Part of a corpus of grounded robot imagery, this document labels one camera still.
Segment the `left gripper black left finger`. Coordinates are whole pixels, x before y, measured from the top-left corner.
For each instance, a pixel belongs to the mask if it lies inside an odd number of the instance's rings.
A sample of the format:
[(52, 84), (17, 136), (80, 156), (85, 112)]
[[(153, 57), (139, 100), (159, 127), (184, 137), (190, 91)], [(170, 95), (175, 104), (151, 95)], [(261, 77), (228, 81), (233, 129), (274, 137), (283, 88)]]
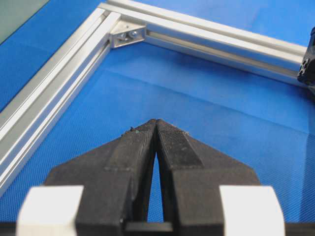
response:
[(54, 167), (27, 193), (19, 236), (121, 236), (148, 214), (156, 120)]

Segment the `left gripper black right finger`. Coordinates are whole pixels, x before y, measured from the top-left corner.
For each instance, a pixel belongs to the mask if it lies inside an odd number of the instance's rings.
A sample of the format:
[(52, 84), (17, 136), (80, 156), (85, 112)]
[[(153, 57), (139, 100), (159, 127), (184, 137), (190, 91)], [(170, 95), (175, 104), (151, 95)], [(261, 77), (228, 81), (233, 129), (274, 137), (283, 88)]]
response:
[(271, 186), (248, 165), (157, 121), (164, 214), (181, 236), (283, 236)]

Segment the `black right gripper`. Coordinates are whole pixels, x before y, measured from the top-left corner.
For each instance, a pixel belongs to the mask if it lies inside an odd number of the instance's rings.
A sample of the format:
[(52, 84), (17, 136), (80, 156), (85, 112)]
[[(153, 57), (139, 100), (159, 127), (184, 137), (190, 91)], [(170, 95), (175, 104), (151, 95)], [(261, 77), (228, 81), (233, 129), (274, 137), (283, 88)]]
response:
[(315, 94), (315, 28), (312, 28), (311, 38), (304, 54), (297, 80), (305, 84)]

